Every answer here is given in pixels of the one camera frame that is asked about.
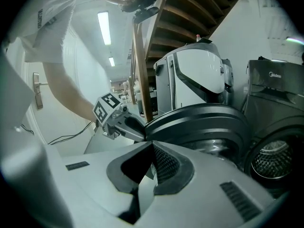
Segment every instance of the wooden staircase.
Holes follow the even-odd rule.
[[[144,45],[149,84],[155,85],[153,65],[168,52],[209,38],[238,0],[157,0]]]

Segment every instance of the metal mesh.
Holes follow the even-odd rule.
[[[264,178],[282,178],[292,171],[292,148],[284,141],[271,142],[260,150],[251,165]]]

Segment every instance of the person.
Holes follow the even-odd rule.
[[[93,105],[82,95],[63,65],[63,41],[76,0],[32,0],[15,20],[4,47],[21,39],[26,62],[41,62],[54,97],[75,114],[95,121]],[[133,0],[106,0],[128,5]]]

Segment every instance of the black cable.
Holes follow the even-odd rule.
[[[91,125],[91,124],[92,124],[92,122],[90,122],[87,126],[85,126],[85,128],[84,128],[82,131],[80,131],[80,132],[77,133],[77,134],[61,136],[61,137],[56,138],[56,139],[54,139],[53,141],[49,142],[48,144],[54,145],[54,144],[57,144],[57,143],[60,143],[60,142],[62,143],[62,142],[64,142],[64,141],[73,139],[73,138],[77,137],[78,135],[82,134],[82,133]],[[56,141],[56,140],[58,140],[58,139],[60,139],[60,138],[63,138],[63,137],[70,137],[70,138],[66,138],[66,139],[63,139],[63,140],[59,140],[59,141],[57,141],[57,142],[54,142],[54,141]]]
[[[22,127],[25,131],[30,132],[32,135],[34,135],[34,132],[33,132],[32,130],[27,129],[27,128],[25,127],[25,125],[23,125],[22,123],[21,123],[21,127]]]

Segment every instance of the washing machine door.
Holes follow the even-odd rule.
[[[300,171],[304,112],[249,96],[245,116],[253,130],[253,146],[243,161],[244,172],[277,198],[290,190],[295,172]]]
[[[222,104],[197,104],[162,115],[145,127],[147,141],[162,141],[227,158],[238,164],[249,148],[244,115]]]

